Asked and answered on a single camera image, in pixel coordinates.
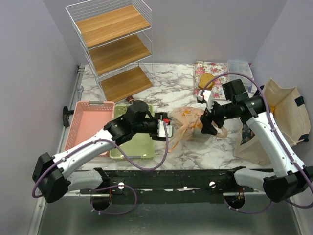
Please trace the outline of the orange plastic grocery bag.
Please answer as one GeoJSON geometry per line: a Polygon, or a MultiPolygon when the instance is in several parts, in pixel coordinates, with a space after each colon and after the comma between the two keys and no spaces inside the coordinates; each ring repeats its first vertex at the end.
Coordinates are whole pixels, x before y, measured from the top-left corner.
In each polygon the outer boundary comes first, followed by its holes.
{"type": "Polygon", "coordinates": [[[200,121],[200,117],[203,114],[203,109],[187,106],[175,108],[170,113],[177,130],[174,131],[173,136],[169,140],[169,153],[177,147],[181,140],[189,140],[196,131],[200,131],[203,128],[203,124],[200,121]]]}

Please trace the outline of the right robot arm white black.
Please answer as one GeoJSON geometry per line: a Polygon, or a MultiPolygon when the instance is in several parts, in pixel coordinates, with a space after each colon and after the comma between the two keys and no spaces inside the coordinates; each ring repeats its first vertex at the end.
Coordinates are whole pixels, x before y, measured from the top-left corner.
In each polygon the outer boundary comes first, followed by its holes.
{"type": "Polygon", "coordinates": [[[225,187],[231,192],[242,186],[262,190],[275,203],[312,188],[313,168],[305,166],[292,150],[274,122],[263,95],[249,97],[240,79],[222,87],[228,104],[218,104],[210,91],[202,90],[197,96],[199,103],[206,104],[200,117],[201,133],[216,135],[213,124],[222,128],[225,120],[240,118],[258,137],[273,167],[272,174],[244,167],[234,169],[232,175],[225,179],[225,187]]]}

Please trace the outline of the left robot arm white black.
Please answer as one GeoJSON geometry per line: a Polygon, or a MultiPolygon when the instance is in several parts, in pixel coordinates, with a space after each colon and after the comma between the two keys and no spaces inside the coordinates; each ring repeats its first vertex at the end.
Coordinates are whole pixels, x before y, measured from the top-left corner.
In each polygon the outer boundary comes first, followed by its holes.
{"type": "Polygon", "coordinates": [[[167,113],[152,115],[147,103],[134,101],[123,115],[109,121],[81,144],[54,156],[42,154],[32,175],[35,183],[32,197],[43,197],[53,203],[70,191],[89,189],[104,193],[109,182],[101,169],[78,171],[78,168],[104,152],[120,149],[137,133],[147,133],[152,139],[169,145],[173,127],[167,113]]]}

